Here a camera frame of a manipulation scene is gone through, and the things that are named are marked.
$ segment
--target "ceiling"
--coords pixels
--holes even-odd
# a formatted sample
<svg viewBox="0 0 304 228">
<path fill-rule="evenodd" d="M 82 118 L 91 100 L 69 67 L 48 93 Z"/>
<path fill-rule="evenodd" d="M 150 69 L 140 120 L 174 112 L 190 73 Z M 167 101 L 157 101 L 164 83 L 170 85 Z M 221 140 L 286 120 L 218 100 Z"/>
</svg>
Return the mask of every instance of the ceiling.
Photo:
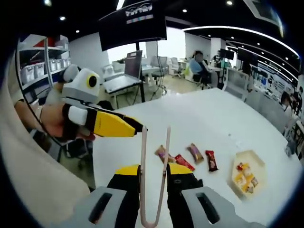
<svg viewBox="0 0 304 228">
<path fill-rule="evenodd" d="M 125 0 L 124 5 L 130 5 L 140 0 Z M 301 53 L 304 46 L 298 35 L 299 29 L 295 14 L 287 12 L 283 3 L 270 1 L 276 12 L 285 23 L 285 33 L 281 36 L 278 26 L 254 17 L 252 11 L 245 4 L 245 0 L 232 0 L 233 5 L 226 4 L 227 0 L 162 0 L 165 14 L 168 18 L 167 26 L 175 28 L 189 28 L 195 26 L 234 26 L 252 29 L 272 36 Z M 25 34 L 58 35 L 67 36 L 69 40 L 98 31 L 97 20 L 116 10 L 118 0 L 51 0 L 52 6 L 43 4 L 43 0 L 22 1 L 13 6 L 14 19 L 18 19 L 17 26 Z M 60 21 L 59 17 L 65 16 L 66 20 Z M 276 42 L 248 32 L 232 29 L 197 29 L 187 31 L 195 35 L 208 37 L 220 37 L 235 46 L 244 45 L 246 49 L 264 55 L 279 63 L 285 64 L 285 68 L 297 76 L 300 60 L 287 48 Z"/>
</svg>

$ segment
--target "white table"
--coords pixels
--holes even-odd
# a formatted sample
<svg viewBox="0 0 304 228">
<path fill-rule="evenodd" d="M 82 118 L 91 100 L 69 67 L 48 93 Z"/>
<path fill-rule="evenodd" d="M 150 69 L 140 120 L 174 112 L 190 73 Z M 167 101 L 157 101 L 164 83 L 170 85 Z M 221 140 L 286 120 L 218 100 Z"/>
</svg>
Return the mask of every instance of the white table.
<svg viewBox="0 0 304 228">
<path fill-rule="evenodd" d="M 144 75 L 146 77 L 146 83 L 148 84 L 148 78 L 150 79 L 151 83 L 153 84 L 154 80 L 152 78 L 152 73 L 155 71 L 158 71 L 159 67 L 155 67 L 155 66 L 150 66 L 150 65 L 142 65 L 142 75 Z M 114 78 L 117 78 L 121 75 L 124 75 L 124 72 L 117 72 L 114 73 L 110 76 L 105 77 L 105 81 L 110 81 Z"/>
<path fill-rule="evenodd" d="M 209 65 L 208 65 L 208 68 L 209 68 L 210 70 L 218 71 L 218 72 L 220 72 L 220 71 L 223 70 L 222 68 L 218 68 L 218 67 L 215 67 L 215 66 L 209 66 Z"/>
<path fill-rule="evenodd" d="M 214 189 L 234 204 L 236 214 L 245 220 L 264 225 L 278 215 L 292 195 L 301 176 L 302 166 L 295 155 L 288 158 L 284 152 L 286 139 L 251 107 L 219 89 L 196 91 L 168 96 L 150 102 L 120 109 L 134 116 L 148 128 L 147 141 L 147 219 L 154 221 L 161 186 L 162 162 L 154 155 L 160 144 L 165 144 L 166 128 L 171 126 L 171 155 L 181 154 L 194 165 L 185 151 L 195 143 L 203 152 L 205 161 L 194 165 L 194 175 L 204 185 Z M 232 162 L 237 152 L 254 150 L 266 164 L 267 185 L 252 200 L 241 201 L 227 185 Z M 208 172 L 205 150 L 214 150 L 219 170 Z M 116 169 L 140 163 L 141 135 L 133 138 L 97 137 L 93 144 L 93 164 L 96 187 L 107 186 Z M 159 227 L 172 227 L 167 208 L 167 194 Z M 140 216 L 136 227 L 141 227 Z"/>
</svg>

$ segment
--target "plastic tray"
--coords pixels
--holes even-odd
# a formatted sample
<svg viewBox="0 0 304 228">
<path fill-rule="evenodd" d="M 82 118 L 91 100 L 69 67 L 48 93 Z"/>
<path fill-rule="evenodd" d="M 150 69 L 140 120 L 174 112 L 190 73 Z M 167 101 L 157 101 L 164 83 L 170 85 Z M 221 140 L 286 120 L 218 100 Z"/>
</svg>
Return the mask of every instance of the plastic tray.
<svg viewBox="0 0 304 228">
<path fill-rule="evenodd" d="M 235 182 L 236 176 L 240 173 L 240 171 L 237 170 L 237 166 L 240 164 L 240 162 L 243 164 L 249 164 L 252 174 L 256 177 L 258 181 L 258 185 L 254 187 L 253 193 L 243 191 L 242 188 Z M 246 198 L 251 198 L 255 196 L 259 191 L 261 191 L 266 185 L 265 163 L 259 158 L 259 156 L 254 151 L 238 152 L 234 158 L 231 180 L 234 184 L 234 189 L 237 190 L 236 194 L 238 196 L 242 195 Z"/>
</svg>

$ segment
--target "snack wrapper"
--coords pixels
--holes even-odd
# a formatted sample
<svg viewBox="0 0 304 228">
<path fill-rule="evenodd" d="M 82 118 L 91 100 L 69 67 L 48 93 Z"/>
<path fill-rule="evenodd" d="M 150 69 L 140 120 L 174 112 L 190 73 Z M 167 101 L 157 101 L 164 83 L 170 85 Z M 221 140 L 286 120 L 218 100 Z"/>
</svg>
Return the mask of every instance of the snack wrapper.
<svg viewBox="0 0 304 228">
<path fill-rule="evenodd" d="M 188 169 L 190 169 L 191 171 L 194 171 L 195 168 L 189 164 L 189 162 L 187 162 L 180 154 L 178 154 L 175 157 L 176 163 L 178 163 L 179 165 L 183 165 L 186 166 Z"/>
<path fill-rule="evenodd" d="M 199 164 L 204 160 L 203 155 L 200 153 L 194 143 L 191 143 L 190 146 L 187 147 L 187 150 L 192 154 L 195 164 Z"/>
<path fill-rule="evenodd" d="M 158 155 L 159 158 L 161 159 L 162 163 L 164 163 L 164 161 L 165 161 L 166 150 L 165 150 L 165 148 L 164 148 L 163 145 L 161 145 L 161 146 L 155 151 L 155 154 Z M 175 162 L 174 157 L 172 157 L 170 154 L 169 154 L 169 157 L 168 157 L 168 162 L 171 162 L 171 163 L 174 163 L 174 162 Z"/>
<path fill-rule="evenodd" d="M 219 170 L 215 162 L 214 151 L 206 151 L 206 156 L 208 159 L 209 172 Z"/>
</svg>

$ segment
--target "computer screen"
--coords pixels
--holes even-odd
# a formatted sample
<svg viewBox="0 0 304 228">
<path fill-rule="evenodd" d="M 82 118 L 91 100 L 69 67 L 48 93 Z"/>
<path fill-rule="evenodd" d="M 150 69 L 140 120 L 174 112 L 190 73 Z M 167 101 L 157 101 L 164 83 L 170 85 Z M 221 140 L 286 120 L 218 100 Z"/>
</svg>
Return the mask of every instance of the computer screen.
<svg viewBox="0 0 304 228">
<path fill-rule="evenodd" d="M 254 66 L 257 67 L 258 56 L 249 52 L 249 51 L 246 51 L 246 50 L 243 50 L 243 49 L 239 48 L 238 51 L 237 51 L 237 59 L 241 60 L 241 61 L 244 61 L 244 62 L 248 62 L 251 65 L 254 65 Z"/>
<path fill-rule="evenodd" d="M 225 49 L 221 49 L 220 50 L 220 56 L 222 58 L 227 58 L 227 59 L 233 60 L 234 52 L 233 51 L 228 51 L 228 50 L 225 50 Z"/>
<path fill-rule="evenodd" d="M 134 51 L 127 54 L 125 59 L 124 73 L 139 79 L 140 70 L 142 65 L 142 53 L 143 51 Z"/>
<path fill-rule="evenodd" d="M 167 39 L 161 0 L 141 1 L 101 18 L 98 22 L 103 51 L 141 41 Z"/>
</svg>

